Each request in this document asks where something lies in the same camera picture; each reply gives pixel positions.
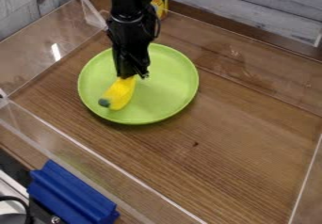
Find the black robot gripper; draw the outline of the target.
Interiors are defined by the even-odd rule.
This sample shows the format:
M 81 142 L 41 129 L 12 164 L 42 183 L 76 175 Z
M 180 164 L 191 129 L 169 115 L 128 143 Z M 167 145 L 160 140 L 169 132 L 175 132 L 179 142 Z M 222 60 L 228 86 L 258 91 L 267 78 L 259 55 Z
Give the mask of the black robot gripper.
M 135 74 L 144 79 L 149 74 L 147 46 L 160 33 L 160 21 L 151 2 L 152 0 L 111 0 L 107 36 L 113 47 L 117 77 L 121 79 Z

